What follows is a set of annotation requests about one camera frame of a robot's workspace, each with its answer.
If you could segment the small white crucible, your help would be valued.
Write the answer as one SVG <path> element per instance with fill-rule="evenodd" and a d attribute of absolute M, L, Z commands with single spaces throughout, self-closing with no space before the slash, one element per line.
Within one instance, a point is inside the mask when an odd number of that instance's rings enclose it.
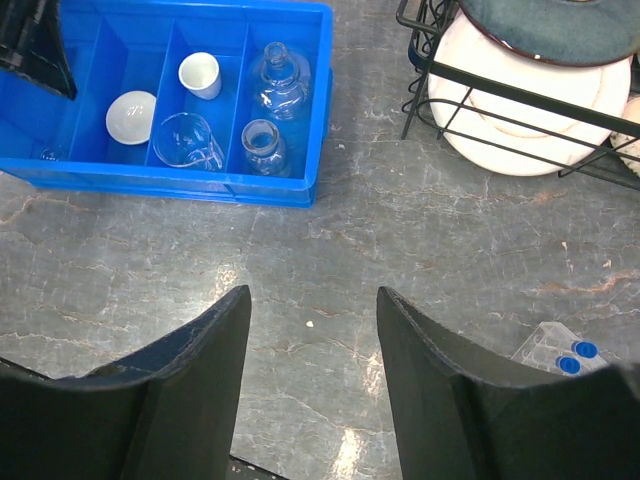
<path fill-rule="evenodd" d="M 184 88 L 203 100 L 215 99 L 222 89 L 219 62 L 207 52 L 185 57 L 179 65 L 178 78 Z"/>

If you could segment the blue plastic divided bin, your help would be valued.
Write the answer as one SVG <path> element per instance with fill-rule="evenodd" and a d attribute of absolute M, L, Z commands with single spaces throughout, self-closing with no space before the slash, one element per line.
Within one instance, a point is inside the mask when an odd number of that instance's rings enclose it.
<path fill-rule="evenodd" d="M 78 89 L 74 100 L 1 70 L 1 170 L 35 187 L 305 208 L 315 201 L 323 141 L 329 127 L 333 73 L 333 12 L 292 1 L 59 1 L 64 49 Z M 254 100 L 250 68 L 274 41 L 311 65 L 312 89 L 303 116 L 271 118 Z M 178 68 L 195 52 L 219 62 L 220 94 L 203 100 L 182 86 Z M 105 124 L 120 95 L 156 97 L 150 139 L 123 145 Z M 151 137 L 167 117 L 202 116 L 225 156 L 220 172 L 172 168 Z M 252 120 L 282 134 L 287 178 L 246 170 L 241 134 Z M 64 161 L 41 151 L 61 146 Z"/>

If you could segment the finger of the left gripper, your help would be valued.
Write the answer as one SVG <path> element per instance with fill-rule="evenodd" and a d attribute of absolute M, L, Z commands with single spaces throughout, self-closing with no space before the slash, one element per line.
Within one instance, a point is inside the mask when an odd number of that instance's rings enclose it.
<path fill-rule="evenodd" d="M 58 0 L 1 1 L 1 70 L 74 100 Z"/>

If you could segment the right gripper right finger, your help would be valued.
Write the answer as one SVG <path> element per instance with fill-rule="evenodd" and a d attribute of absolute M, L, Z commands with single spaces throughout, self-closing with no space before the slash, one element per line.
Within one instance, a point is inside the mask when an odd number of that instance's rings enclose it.
<path fill-rule="evenodd" d="M 496 354 L 377 293 L 381 344 L 406 479 L 635 479 L 639 368 L 577 377 Z"/>

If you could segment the blue capped test tube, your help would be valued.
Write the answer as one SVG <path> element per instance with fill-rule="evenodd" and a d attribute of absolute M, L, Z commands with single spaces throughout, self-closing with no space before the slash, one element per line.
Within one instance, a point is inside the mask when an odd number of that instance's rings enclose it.
<path fill-rule="evenodd" d="M 597 346 L 588 341 L 575 341 L 571 349 L 575 354 L 586 359 L 593 359 L 599 354 Z"/>
<path fill-rule="evenodd" d="M 555 365 L 566 375 L 577 375 L 581 371 L 581 363 L 571 356 L 559 356 L 556 358 Z"/>

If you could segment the small glass beaker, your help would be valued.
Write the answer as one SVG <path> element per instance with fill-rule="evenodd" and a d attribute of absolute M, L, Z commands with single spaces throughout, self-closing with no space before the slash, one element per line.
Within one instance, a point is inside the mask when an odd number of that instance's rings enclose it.
<path fill-rule="evenodd" d="M 189 112 L 164 119 L 151 137 L 155 154 L 165 165 L 177 169 L 220 172 L 225 156 L 208 122 Z"/>

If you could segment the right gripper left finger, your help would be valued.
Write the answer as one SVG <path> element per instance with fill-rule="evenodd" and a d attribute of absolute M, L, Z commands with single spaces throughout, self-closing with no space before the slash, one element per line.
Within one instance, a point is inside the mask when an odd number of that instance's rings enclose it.
<path fill-rule="evenodd" d="M 251 319 L 238 286 L 197 318 L 81 377 L 1 363 L 5 479 L 222 479 Z"/>

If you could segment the small glass bottle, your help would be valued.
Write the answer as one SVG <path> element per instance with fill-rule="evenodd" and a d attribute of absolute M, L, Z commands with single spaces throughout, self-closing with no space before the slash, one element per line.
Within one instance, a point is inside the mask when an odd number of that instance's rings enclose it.
<path fill-rule="evenodd" d="M 287 178 L 291 162 L 286 142 L 278 127 L 266 119 L 255 119 L 241 134 L 246 170 L 254 175 Z"/>

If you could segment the round glass flask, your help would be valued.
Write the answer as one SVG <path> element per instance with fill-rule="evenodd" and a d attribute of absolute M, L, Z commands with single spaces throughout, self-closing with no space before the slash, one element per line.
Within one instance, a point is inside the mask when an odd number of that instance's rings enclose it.
<path fill-rule="evenodd" d="M 258 106 L 271 118 L 293 121 L 309 104 L 312 75 L 305 55 L 282 42 L 267 44 L 250 68 L 252 91 Z"/>

